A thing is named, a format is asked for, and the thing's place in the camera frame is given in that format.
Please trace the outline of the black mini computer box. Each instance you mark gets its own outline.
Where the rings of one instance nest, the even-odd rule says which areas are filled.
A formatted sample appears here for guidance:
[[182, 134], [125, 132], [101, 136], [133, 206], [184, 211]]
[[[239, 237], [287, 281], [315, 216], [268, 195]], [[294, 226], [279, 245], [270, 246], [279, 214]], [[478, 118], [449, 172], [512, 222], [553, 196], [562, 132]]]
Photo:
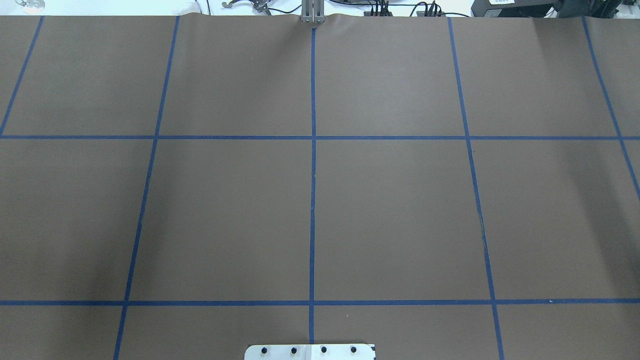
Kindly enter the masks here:
[[474, 18], [546, 18], [562, 0], [474, 0]]

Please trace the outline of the aluminium frame post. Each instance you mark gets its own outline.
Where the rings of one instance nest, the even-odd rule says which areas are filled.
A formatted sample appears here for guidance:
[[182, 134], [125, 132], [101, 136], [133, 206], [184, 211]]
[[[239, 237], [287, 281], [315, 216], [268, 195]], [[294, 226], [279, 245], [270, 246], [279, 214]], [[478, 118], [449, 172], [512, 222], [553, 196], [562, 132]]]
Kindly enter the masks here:
[[324, 0], [302, 0], [301, 22], [304, 24], [321, 24], [326, 19]]

